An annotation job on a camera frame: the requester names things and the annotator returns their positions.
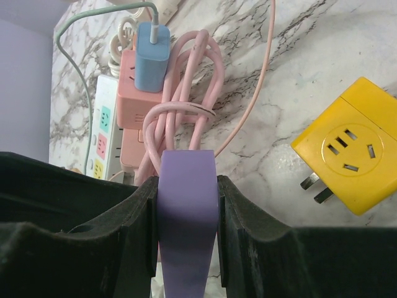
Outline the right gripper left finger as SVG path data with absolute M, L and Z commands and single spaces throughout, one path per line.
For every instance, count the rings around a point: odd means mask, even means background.
M 157 190 L 1 153 L 1 296 L 148 297 Z

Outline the purple power strip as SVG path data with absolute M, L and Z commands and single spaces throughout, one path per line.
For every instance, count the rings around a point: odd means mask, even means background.
M 218 184 L 211 150 L 163 153 L 156 200 L 166 297 L 203 297 L 218 229 Z

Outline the light blue small plug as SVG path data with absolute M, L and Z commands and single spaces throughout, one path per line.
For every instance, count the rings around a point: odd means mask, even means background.
M 142 22 L 137 31 L 135 50 L 135 87 L 140 91 L 158 93 L 163 90 L 164 77 L 171 51 L 169 29 L 160 25 L 158 42 L 150 42 L 151 22 Z

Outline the white power strip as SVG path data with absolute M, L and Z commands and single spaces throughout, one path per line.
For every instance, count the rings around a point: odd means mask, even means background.
M 116 121 L 117 87 L 118 80 L 114 77 L 101 74 L 97 78 L 86 174 L 122 183 L 120 154 L 123 129 Z

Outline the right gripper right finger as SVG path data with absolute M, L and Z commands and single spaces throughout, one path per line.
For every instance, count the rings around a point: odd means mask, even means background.
M 218 177 L 228 297 L 395 297 L 396 229 L 289 227 Z

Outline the pink power strip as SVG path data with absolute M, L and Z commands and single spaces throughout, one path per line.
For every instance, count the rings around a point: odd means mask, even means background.
M 120 163 L 125 172 L 138 169 L 145 154 L 143 121 L 162 99 L 170 54 L 170 31 L 159 26 L 158 42 L 150 42 L 150 24 L 141 25 L 136 49 L 122 53 L 117 91 L 117 124 L 123 129 Z

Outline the yellow cube socket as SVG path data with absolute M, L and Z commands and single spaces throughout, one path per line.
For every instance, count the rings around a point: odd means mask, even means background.
M 337 196 L 362 215 L 396 192 L 396 99 L 361 77 L 347 88 L 293 142 L 311 168 L 302 183 L 321 180 L 322 203 Z

